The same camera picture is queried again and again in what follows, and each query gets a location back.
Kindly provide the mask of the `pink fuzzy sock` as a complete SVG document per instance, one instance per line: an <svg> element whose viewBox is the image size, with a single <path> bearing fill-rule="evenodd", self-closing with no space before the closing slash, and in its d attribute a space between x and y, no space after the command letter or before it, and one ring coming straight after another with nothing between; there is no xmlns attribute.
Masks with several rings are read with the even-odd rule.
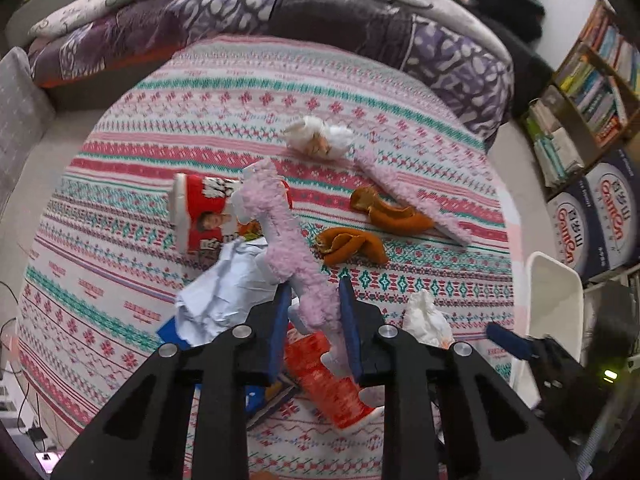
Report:
<svg viewBox="0 0 640 480"><path fill-rule="evenodd" d="M396 202L411 206L420 214L431 218L436 229L460 245L468 246L472 243L471 232L460 224L454 214L443 211L436 200L421 197L416 186L402 182L397 172L379 164L372 148L357 148L354 159L361 170Z"/></svg>
<svg viewBox="0 0 640 480"><path fill-rule="evenodd" d="M263 162L270 162L276 168L268 158L250 166ZM303 335L320 332L326 336L330 350L322 356L322 363L336 377L349 376L338 288L321 272L321 264L303 237L297 219L296 223L302 239L300 245L293 250L286 250L274 248L267 242L268 247L256 258L256 264L269 283L288 283L292 287L295 299L288 307L288 318Z"/></svg>

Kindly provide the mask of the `blue biscuit box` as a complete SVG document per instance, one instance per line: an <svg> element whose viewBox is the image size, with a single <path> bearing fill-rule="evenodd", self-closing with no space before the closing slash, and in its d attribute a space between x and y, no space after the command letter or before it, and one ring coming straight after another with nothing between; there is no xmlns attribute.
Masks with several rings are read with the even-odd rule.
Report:
<svg viewBox="0 0 640 480"><path fill-rule="evenodd" d="M180 350L189 350L191 345L176 332L176 321L172 316L156 331L163 344L175 344ZM291 378L280 374L269 387L247 386L245 388L246 428L251 430L273 415L282 405L291 401L299 388Z"/></svg>

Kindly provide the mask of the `white plastic trash bin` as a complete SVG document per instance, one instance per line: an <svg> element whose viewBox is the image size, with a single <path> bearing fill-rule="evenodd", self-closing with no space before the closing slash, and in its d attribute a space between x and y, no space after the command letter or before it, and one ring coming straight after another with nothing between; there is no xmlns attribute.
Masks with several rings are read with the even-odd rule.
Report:
<svg viewBox="0 0 640 480"><path fill-rule="evenodd" d="M516 330L524 342L512 367L511 385L529 408L540 401L528 366L534 340L549 336L575 361L582 353L584 293L582 280L571 268L543 252L533 252L525 266L525 322Z"/></svg>

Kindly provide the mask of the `small white tissue wad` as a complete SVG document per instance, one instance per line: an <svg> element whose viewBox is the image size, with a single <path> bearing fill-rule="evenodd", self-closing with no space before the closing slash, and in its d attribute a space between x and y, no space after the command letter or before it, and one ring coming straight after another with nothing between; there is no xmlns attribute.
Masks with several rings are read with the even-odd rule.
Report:
<svg viewBox="0 0 640 480"><path fill-rule="evenodd" d="M420 344L448 349L454 343L454 334L445 315L435 307L431 292L421 289L409 296L402 329Z"/></svg>

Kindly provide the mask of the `red orange snack wrapper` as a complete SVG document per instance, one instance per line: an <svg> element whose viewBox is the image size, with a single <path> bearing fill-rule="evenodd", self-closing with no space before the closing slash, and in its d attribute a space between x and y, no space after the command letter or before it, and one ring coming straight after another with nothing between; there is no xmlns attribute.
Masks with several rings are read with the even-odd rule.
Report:
<svg viewBox="0 0 640 480"><path fill-rule="evenodd" d="M379 419L384 410L364 404L359 396L360 388L350 376L336 377L322 363L322 356L329 350L329 341L322 333L302 335L292 323L288 324L285 373L336 430L352 434Z"/></svg>

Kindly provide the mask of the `lower blue cardboard box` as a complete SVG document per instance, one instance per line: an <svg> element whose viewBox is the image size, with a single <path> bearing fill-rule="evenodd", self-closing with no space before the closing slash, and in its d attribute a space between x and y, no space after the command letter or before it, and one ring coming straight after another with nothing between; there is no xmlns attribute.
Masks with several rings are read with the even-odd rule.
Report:
<svg viewBox="0 0 640 480"><path fill-rule="evenodd" d="M547 203L556 258L584 282L601 270L598 236L593 232L596 213L584 178L573 182Z"/></svg>

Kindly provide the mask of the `blue cardboard box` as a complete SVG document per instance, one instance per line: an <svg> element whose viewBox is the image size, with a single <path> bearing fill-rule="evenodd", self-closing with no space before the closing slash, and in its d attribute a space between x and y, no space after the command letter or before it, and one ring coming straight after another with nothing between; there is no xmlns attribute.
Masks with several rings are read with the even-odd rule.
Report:
<svg viewBox="0 0 640 480"><path fill-rule="evenodd" d="M573 182L547 203L556 258L584 282L601 270L598 236L593 232L596 213L584 178Z"/></svg>
<svg viewBox="0 0 640 480"><path fill-rule="evenodd" d="M621 146L612 148L586 175L603 235L608 268L639 260L639 165Z"/></svg>

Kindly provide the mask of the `red snack bag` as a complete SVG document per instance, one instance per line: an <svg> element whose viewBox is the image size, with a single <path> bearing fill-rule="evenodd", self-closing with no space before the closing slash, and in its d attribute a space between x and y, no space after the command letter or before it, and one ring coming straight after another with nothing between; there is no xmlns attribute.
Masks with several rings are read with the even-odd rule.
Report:
<svg viewBox="0 0 640 480"><path fill-rule="evenodd" d="M270 162L247 167L241 179L175 174L169 221L183 254L215 250L238 238L263 237L286 250L302 242L288 185Z"/></svg>

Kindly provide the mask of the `upper blue cardboard box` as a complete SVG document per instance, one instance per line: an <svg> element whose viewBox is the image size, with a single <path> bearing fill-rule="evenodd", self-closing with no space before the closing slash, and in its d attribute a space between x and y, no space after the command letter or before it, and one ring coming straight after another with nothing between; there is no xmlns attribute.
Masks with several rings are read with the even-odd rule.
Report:
<svg viewBox="0 0 640 480"><path fill-rule="evenodd" d="M639 165L621 146L612 148L586 175L603 235L608 268L639 260Z"/></svg>

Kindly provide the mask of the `striped patterned bed sheet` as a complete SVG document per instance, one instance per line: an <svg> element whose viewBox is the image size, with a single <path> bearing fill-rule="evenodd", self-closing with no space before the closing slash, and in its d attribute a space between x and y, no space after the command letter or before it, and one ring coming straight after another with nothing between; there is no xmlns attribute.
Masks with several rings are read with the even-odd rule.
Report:
<svg viewBox="0 0 640 480"><path fill-rule="evenodd" d="M104 114L43 211L18 339L76 430L57 479L512 479L485 358L513 223L431 90L322 44L220 36Z"/></svg>

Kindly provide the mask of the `grey pillow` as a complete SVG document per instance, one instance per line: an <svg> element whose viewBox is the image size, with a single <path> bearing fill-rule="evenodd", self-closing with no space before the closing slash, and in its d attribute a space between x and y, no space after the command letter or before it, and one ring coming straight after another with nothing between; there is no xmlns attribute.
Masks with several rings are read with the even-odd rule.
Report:
<svg viewBox="0 0 640 480"><path fill-rule="evenodd" d="M0 205L4 210L30 152L53 122L55 110L34 84L22 48L12 48L1 59L0 76Z"/></svg>

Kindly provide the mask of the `crumpled white tissue ball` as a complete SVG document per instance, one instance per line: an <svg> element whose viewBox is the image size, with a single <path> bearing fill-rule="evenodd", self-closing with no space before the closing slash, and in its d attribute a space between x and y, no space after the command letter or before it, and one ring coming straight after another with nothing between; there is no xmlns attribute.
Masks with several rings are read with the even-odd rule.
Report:
<svg viewBox="0 0 640 480"><path fill-rule="evenodd" d="M281 131L292 148L314 159L335 160L345 156L355 141L352 129L331 126L316 116L303 116Z"/></svg>

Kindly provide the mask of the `wooden bookshelf with books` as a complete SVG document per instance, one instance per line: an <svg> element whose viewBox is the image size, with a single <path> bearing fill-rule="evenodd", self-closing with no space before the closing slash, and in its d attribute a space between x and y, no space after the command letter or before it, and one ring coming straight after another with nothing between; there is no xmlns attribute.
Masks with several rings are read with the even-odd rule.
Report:
<svg viewBox="0 0 640 480"><path fill-rule="evenodd" d="M616 142L638 136L639 43L608 0L597 0L520 125L548 200L584 176Z"/></svg>

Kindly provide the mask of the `black cabinet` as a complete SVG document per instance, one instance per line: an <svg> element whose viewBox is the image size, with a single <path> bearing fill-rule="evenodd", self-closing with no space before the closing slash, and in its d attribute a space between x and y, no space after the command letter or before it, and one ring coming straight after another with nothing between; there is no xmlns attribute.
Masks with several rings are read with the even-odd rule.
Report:
<svg viewBox="0 0 640 480"><path fill-rule="evenodd" d="M500 22L480 14L480 20L488 26L509 51L514 70L514 95L511 115L520 119L528 110L529 102L538 98L550 82L553 70L533 48Z"/></svg>

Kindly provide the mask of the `purple patterned folded quilt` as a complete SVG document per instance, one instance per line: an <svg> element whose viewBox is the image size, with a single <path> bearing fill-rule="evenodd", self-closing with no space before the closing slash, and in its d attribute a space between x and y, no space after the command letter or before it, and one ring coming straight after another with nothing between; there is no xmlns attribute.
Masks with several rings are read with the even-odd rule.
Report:
<svg viewBox="0 0 640 480"><path fill-rule="evenodd" d="M27 55L35 83L55 88L221 34L326 44L401 70L484 142L509 117L512 56L454 0L75 0L32 25Z"/></svg>

